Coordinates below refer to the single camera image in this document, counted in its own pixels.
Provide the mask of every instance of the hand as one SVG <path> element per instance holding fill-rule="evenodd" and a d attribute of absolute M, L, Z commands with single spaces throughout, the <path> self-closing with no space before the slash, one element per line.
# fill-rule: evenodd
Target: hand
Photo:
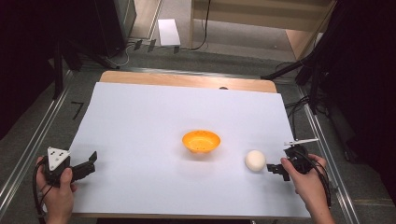
<path fill-rule="evenodd" d="M 326 161 L 321 157 L 309 154 L 308 158 L 326 167 Z M 318 177 L 318 172 L 315 169 L 311 169 L 306 175 L 303 175 L 296 171 L 291 162 L 286 158 L 282 158 L 280 162 L 283 168 L 289 173 L 296 188 L 296 193 L 305 202 L 305 207 L 315 223 L 334 223 L 327 206 L 326 193 Z"/>
<path fill-rule="evenodd" d="M 44 198 L 44 204 L 48 209 L 48 224 L 67 223 L 70 219 L 74 204 L 73 192 L 77 190 L 77 187 L 71 184 L 72 177 L 72 170 L 70 168 L 64 169 L 60 180 L 61 186 L 50 189 L 50 185 L 47 184 L 46 177 L 44 176 L 43 166 L 38 168 L 37 176 L 35 177 L 38 188 L 43 195 L 50 189 Z"/>

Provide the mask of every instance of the white ball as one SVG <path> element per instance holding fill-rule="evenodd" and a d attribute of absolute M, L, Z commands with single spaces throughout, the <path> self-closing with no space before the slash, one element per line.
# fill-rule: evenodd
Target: white ball
<path fill-rule="evenodd" d="M 249 151 L 245 157 L 247 168 L 254 172 L 259 172 L 265 166 L 265 156 L 259 150 Z"/>

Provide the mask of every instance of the orange bowl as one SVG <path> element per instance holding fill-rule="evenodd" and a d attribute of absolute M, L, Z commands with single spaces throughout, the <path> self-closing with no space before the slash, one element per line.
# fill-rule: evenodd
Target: orange bowl
<path fill-rule="evenodd" d="M 208 153 L 219 146 L 220 138 L 210 131 L 197 130 L 186 133 L 182 142 L 193 153 Z"/>

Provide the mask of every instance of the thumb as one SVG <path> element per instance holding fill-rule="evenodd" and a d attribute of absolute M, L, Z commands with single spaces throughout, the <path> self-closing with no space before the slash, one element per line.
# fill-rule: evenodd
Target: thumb
<path fill-rule="evenodd" d="M 294 178 L 299 174 L 288 159 L 282 158 L 280 159 L 280 162 L 282 163 L 283 168 L 285 168 L 285 170 L 289 173 L 291 178 Z"/>
<path fill-rule="evenodd" d="M 72 169 L 66 168 L 61 175 L 61 191 L 63 190 L 70 190 L 70 184 L 72 182 L 73 172 Z"/>

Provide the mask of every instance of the white paper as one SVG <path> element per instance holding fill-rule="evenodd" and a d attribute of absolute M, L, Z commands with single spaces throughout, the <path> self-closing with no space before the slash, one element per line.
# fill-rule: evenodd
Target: white paper
<path fill-rule="evenodd" d="M 162 46 L 180 45 L 180 37 L 178 36 L 175 20 L 158 20 L 158 28 Z"/>
<path fill-rule="evenodd" d="M 218 148 L 191 154 L 181 139 L 204 129 Z M 292 141 L 280 94 L 97 83 L 71 146 L 72 165 L 97 151 L 96 172 L 78 182 L 75 213 L 309 217 L 291 182 L 244 159 L 268 163 Z"/>

